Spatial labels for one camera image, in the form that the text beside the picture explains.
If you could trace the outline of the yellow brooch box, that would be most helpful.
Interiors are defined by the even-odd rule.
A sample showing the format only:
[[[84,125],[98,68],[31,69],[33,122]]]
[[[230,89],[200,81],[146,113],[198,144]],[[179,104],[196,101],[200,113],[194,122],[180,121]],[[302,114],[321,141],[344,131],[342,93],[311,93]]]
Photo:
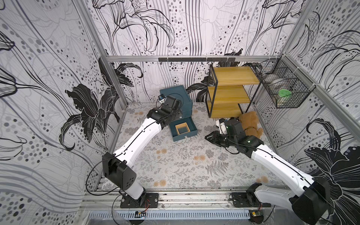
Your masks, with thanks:
[[[176,128],[176,132],[177,132],[178,135],[182,135],[182,134],[190,132],[190,128],[189,128],[189,126],[188,126],[188,124],[186,122],[181,123],[181,124],[177,124],[175,126],[175,128]]]

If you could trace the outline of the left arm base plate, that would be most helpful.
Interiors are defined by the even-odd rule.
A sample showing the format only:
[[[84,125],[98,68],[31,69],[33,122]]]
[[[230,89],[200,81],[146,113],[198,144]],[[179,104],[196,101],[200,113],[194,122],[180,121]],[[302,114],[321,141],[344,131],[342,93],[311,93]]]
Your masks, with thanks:
[[[131,196],[124,196],[121,200],[120,208],[122,209],[146,209],[158,207],[158,193],[147,193],[144,191],[138,199]]]

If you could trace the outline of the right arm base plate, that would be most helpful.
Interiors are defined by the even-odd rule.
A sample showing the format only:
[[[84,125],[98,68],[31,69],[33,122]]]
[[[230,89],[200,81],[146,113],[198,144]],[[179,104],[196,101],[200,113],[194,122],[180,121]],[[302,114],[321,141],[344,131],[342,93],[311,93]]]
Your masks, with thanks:
[[[232,201],[232,204],[235,208],[267,208],[271,207],[270,203],[260,202],[254,194],[248,194],[246,192],[233,192],[229,195],[229,200]]]

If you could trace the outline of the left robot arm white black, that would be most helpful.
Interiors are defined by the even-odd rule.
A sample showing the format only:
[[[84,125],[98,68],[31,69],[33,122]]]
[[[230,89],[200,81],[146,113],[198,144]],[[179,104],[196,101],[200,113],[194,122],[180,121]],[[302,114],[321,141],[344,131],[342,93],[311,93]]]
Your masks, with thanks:
[[[142,125],[125,144],[113,154],[106,153],[102,157],[104,176],[134,200],[141,199],[146,191],[137,181],[132,167],[146,145],[176,119],[182,103],[178,98],[166,96],[160,107],[148,112]]]

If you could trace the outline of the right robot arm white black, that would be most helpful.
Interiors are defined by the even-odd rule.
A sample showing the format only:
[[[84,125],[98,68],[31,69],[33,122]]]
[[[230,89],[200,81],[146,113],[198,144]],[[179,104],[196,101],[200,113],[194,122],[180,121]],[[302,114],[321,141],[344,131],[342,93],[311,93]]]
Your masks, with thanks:
[[[258,182],[246,190],[247,204],[253,207],[266,203],[291,210],[309,225],[315,225],[330,208],[330,185],[323,178],[315,178],[288,163],[255,136],[247,136],[239,120],[221,118],[218,130],[205,136],[210,143],[227,150],[235,147],[235,154],[243,154],[262,164],[279,177],[290,189],[272,188]]]

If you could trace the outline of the teal drawer cabinet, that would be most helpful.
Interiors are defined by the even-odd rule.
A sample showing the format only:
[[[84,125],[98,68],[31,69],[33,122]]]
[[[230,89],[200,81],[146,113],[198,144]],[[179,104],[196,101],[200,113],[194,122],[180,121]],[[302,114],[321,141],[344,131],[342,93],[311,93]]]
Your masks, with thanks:
[[[193,102],[183,85],[162,89],[160,90],[160,94],[164,94],[165,96],[170,95],[181,101],[180,112],[182,113],[182,118],[192,116]]]

